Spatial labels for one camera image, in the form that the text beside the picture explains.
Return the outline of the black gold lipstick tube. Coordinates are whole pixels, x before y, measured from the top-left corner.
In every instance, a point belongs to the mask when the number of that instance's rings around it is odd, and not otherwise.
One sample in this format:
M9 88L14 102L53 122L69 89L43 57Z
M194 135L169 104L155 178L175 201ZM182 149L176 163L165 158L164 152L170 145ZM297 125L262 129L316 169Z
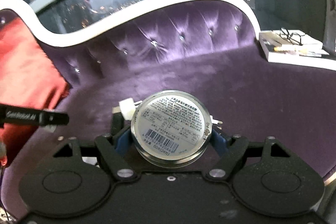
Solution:
M111 135L116 135L124 126L124 117L119 106L112 108Z

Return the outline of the white UK plug adapter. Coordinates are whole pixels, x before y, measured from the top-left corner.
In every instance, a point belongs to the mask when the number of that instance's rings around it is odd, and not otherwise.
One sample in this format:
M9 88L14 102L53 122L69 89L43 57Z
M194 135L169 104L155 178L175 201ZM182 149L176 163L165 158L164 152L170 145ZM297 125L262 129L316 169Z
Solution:
M210 118L211 118L211 123L213 124L213 126L216 126L218 129L221 130L223 122L215 119L212 115L210 116Z

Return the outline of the yellow pencil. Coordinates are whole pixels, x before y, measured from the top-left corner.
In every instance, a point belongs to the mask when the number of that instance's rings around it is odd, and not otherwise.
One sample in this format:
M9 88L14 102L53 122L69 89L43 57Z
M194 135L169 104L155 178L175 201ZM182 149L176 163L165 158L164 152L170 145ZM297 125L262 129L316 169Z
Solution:
M280 46L280 47L274 47L275 52L295 52L297 50L296 47L290 47L290 46Z

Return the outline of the round silver tin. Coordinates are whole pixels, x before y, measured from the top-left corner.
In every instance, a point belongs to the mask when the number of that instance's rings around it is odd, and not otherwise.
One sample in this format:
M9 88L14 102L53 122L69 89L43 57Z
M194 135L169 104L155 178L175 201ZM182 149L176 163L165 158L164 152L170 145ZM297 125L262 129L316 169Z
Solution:
M198 160L212 134L209 111L195 96L165 90L136 108L131 134L141 156L162 168L180 168Z

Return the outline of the black eyeglasses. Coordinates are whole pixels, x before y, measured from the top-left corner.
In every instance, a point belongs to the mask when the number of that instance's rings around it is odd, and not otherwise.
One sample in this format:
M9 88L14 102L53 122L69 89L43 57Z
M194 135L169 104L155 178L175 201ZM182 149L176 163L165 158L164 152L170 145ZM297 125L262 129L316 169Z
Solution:
M290 42L291 44L298 45L298 46L303 45L302 38L305 36L304 33L290 31L286 28L281 28L279 35L282 39L285 39L288 42Z

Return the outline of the red satin cushion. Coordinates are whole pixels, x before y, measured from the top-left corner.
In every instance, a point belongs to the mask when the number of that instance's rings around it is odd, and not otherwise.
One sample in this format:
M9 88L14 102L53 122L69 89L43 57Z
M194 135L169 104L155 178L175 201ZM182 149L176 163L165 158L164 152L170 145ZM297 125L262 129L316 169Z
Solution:
M21 18L1 29L1 103L55 109L69 90Z

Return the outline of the purple tufted velvet sofa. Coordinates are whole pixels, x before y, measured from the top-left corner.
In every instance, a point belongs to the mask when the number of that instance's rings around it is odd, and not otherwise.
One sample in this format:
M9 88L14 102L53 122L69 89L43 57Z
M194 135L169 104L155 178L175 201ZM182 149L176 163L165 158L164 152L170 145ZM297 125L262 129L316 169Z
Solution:
M57 109L70 122L18 138L2 184L11 214L27 209L19 182L60 138L108 133L112 108L162 90L196 96L223 130L275 136L325 181L335 176L335 71L266 61L257 19L242 0L144 0L86 29L54 34L23 0L1 0L5 44L23 39L70 85Z

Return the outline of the white three-pin adapter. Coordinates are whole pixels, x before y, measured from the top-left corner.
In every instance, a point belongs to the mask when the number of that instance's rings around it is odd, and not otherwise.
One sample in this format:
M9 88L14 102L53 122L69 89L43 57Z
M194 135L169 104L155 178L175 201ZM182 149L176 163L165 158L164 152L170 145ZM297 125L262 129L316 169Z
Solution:
M142 101L135 102L133 98L127 98L121 100L118 104L120 107L120 112L126 121L131 121L136 108L142 103Z

